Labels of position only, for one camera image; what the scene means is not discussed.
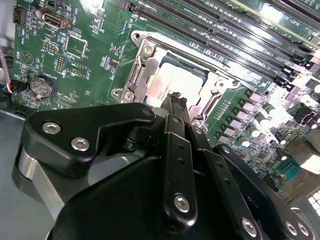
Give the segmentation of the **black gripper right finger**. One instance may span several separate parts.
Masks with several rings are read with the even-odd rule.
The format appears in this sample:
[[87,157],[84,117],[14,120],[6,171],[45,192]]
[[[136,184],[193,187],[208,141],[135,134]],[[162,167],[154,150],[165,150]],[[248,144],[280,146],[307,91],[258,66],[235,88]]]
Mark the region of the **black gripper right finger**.
[[188,125],[192,158],[204,171],[209,209],[221,210],[226,240],[312,240],[314,232],[226,144],[212,147],[203,131]]

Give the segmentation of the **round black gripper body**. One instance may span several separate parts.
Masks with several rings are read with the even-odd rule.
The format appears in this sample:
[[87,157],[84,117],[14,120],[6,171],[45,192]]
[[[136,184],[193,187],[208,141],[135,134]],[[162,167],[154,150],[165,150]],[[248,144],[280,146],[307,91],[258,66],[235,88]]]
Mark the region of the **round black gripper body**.
[[160,222],[160,160],[140,160],[73,196],[60,211],[52,240],[234,240],[222,201],[194,174],[198,217],[186,232]]

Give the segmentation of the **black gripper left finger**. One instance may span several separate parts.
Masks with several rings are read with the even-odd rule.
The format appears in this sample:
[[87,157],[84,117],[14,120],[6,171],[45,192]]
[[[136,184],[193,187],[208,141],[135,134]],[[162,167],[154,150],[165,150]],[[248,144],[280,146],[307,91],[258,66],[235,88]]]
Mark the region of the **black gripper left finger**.
[[158,218],[198,217],[187,99],[168,95],[160,107],[142,103],[39,111],[24,124],[17,168],[56,222],[76,194],[138,161],[160,161]]

